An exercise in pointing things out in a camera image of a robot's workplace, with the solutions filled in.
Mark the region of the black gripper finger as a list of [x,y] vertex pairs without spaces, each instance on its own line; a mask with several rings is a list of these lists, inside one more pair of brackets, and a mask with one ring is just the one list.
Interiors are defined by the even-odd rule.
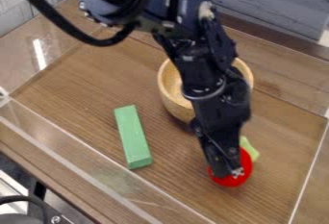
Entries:
[[207,131],[199,121],[192,119],[190,127],[198,137],[206,161],[214,171],[214,175],[223,177],[228,173],[234,173],[240,167],[240,126]]

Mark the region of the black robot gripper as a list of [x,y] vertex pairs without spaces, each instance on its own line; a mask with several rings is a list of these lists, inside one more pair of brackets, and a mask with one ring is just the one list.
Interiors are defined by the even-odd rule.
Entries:
[[182,82],[195,122],[207,132],[239,130],[250,117],[250,87],[234,66],[236,43],[218,21],[210,1],[200,4],[190,36],[153,34]]

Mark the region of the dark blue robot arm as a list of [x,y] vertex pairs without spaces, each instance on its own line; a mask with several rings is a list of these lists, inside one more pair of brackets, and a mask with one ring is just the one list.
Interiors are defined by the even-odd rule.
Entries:
[[105,26],[133,24],[152,34],[180,76],[192,106],[190,127],[218,179],[246,176],[239,135],[250,118],[250,86],[234,66],[236,43],[211,0],[80,0]]

